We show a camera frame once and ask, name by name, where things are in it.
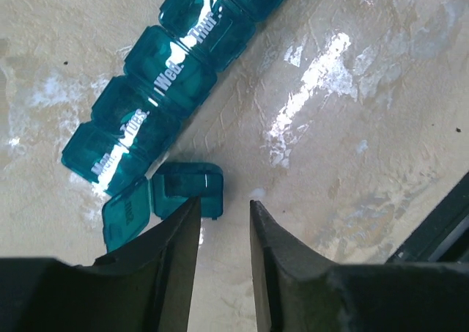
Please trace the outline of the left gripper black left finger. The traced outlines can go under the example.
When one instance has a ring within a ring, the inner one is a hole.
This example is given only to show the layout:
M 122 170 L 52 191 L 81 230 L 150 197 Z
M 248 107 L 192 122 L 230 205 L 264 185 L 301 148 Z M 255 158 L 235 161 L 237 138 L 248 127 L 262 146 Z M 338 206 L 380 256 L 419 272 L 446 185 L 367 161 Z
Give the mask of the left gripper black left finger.
M 95 260 L 1 260 L 3 331 L 186 331 L 201 229 L 191 198 L 166 220 Z

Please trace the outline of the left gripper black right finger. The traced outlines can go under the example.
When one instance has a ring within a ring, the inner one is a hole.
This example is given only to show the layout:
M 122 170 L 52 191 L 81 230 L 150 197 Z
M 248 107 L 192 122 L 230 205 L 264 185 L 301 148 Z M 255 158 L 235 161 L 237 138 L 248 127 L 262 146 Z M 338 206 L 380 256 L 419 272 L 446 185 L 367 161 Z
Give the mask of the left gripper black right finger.
M 250 203 L 259 331 L 466 331 L 468 265 L 339 264 Z

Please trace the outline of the teal weekly pill organizer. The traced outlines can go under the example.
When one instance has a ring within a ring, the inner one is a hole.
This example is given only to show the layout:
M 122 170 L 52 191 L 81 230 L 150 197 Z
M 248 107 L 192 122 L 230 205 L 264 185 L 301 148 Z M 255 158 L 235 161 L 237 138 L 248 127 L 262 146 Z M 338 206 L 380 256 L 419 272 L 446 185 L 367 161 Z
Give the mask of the teal weekly pill organizer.
M 283 0 L 165 0 L 78 126 L 62 164 L 109 195 L 143 177 L 207 99 L 218 74 Z

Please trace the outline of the detached teal pill compartment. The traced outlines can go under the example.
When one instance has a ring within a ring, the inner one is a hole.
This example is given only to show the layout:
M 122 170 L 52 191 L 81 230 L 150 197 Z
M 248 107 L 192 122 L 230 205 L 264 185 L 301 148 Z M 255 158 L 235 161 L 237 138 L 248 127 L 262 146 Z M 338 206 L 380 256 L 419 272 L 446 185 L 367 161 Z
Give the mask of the detached teal pill compartment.
M 165 162 L 151 178 L 141 177 L 102 208 L 103 239 L 112 252 L 136 238 L 151 214 L 167 219 L 191 197 L 201 199 L 201 217 L 224 212 L 224 174 L 213 163 Z

